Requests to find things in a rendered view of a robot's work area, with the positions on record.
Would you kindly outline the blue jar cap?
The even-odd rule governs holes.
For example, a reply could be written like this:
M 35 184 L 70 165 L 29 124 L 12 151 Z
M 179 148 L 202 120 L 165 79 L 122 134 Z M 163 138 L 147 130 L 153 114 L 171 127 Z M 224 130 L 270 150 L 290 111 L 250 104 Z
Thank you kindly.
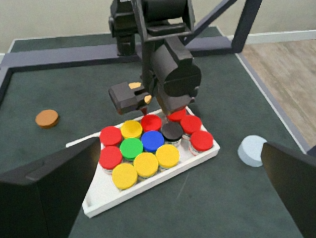
M 163 146 L 164 138 L 157 131 L 148 131 L 142 136 L 143 153 L 151 153 L 156 157 L 157 150 Z

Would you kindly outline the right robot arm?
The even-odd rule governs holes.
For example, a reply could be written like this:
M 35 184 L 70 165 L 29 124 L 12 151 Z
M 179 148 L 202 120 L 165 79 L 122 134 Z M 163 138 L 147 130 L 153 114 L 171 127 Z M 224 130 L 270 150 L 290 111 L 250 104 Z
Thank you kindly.
M 156 97 L 163 114 L 172 115 L 194 103 L 202 75 L 184 46 L 185 37 L 195 35 L 192 0 L 113 0 L 110 15 L 117 56 L 137 55 L 135 34 L 140 35 L 142 60 L 156 74 L 149 94 Z M 168 21 L 180 17 L 181 23 Z

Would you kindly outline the tan round jar lid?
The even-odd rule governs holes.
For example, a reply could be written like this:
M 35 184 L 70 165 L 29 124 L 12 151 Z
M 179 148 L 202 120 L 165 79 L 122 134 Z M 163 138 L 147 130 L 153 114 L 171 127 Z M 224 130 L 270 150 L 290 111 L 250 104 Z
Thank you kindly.
M 141 83 L 131 83 L 131 84 L 129 84 L 129 86 L 131 88 L 135 88 L 135 87 L 140 86 L 140 84 Z M 151 99 L 152 99 L 151 95 L 145 97 L 145 101 L 146 101 L 147 105 L 150 103 Z

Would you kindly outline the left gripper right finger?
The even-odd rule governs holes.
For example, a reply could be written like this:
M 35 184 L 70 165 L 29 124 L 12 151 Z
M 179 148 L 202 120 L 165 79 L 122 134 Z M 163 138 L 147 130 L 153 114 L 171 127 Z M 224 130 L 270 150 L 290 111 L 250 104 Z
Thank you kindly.
M 264 142 L 260 160 L 303 238 L 316 238 L 316 157 Z

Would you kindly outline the white rectangular tray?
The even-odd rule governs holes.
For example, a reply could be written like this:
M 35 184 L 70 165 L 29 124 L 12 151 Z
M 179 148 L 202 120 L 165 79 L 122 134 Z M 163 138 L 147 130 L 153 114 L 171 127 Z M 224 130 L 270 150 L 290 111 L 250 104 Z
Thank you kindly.
M 189 152 L 190 142 L 181 139 L 177 147 L 180 157 L 177 166 L 161 173 L 157 169 L 157 176 L 154 176 L 144 182 L 138 180 L 138 184 L 130 189 L 119 193 L 113 184 L 112 176 L 106 175 L 98 164 L 97 171 L 87 196 L 83 202 L 85 214 L 90 218 L 95 216 L 213 156 L 215 156 L 220 147 L 213 140 L 210 150 L 193 157 Z

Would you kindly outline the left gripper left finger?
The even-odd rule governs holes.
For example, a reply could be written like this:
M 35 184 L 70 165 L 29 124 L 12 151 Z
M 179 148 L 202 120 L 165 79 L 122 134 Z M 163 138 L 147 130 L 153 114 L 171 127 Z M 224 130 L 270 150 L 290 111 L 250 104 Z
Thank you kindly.
M 0 173 L 0 238 L 68 238 L 101 152 L 92 136 Z

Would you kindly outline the green jar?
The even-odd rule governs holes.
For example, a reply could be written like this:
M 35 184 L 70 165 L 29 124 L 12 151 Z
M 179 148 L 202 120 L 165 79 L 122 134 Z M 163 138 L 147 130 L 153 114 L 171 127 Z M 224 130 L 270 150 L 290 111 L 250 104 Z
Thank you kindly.
M 143 153 L 143 144 L 137 138 L 128 138 L 121 143 L 120 151 L 124 163 L 130 164 L 134 167 L 136 157 Z

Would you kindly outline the tan round disc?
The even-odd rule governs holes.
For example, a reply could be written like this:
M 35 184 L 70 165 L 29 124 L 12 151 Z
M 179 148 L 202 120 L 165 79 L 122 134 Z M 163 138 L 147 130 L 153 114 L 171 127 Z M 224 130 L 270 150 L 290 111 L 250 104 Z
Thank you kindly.
M 58 121 L 59 116 L 54 110 L 45 110 L 41 112 L 36 118 L 37 124 L 43 129 L 54 127 Z

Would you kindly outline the yellow jar cap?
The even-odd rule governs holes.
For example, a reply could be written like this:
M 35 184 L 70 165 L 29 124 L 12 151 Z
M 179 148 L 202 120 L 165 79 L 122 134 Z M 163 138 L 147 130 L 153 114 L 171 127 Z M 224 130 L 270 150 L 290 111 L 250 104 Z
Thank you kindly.
M 156 158 L 158 160 L 158 170 L 163 173 L 175 166 L 177 166 L 179 161 L 179 151 L 172 145 L 161 146 L 156 153 Z
M 136 169 L 127 163 L 118 165 L 112 172 L 112 181 L 119 193 L 138 184 Z
M 151 153 L 141 153 L 134 161 L 134 168 L 136 169 L 138 180 L 144 182 L 157 176 L 158 160 Z
M 128 138 L 137 138 L 142 142 L 142 126 L 138 121 L 129 120 L 123 123 L 121 133 L 123 141 Z

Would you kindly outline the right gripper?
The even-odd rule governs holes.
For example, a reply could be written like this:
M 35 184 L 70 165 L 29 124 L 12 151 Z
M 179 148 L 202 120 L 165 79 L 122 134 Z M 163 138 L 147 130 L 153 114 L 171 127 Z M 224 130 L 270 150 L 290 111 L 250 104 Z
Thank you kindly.
M 140 73 L 142 83 L 140 86 L 131 88 L 128 82 L 124 82 L 111 86 L 108 90 L 118 114 L 123 115 L 134 110 L 141 110 L 144 116 L 147 115 L 148 105 L 145 97 L 150 95 L 149 86 L 156 74 L 152 66 L 142 60 L 142 55 L 139 56 L 139 61 L 142 64 L 142 73 Z

